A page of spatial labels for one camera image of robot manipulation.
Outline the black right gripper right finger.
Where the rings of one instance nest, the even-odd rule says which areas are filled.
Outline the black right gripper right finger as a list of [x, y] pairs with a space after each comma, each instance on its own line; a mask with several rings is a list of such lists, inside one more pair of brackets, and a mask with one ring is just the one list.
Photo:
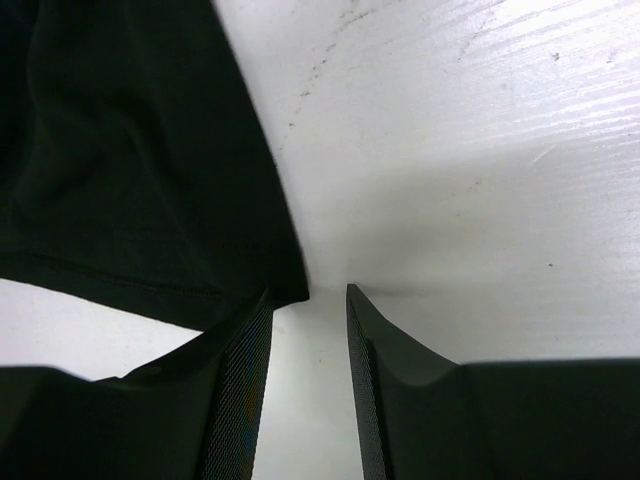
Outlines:
[[635, 359], [458, 364], [346, 290], [368, 479], [635, 479]]

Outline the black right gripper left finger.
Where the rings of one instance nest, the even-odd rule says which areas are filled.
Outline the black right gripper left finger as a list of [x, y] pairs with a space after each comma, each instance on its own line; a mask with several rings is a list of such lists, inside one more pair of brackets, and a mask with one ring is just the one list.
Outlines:
[[266, 294], [123, 377], [1, 371], [5, 479], [248, 479], [271, 349]]

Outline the black tank top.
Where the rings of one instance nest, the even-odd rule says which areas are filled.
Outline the black tank top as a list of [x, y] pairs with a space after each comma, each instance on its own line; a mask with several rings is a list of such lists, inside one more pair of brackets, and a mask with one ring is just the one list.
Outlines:
[[1, 275], [194, 330], [308, 299], [210, 2], [2, 3]]

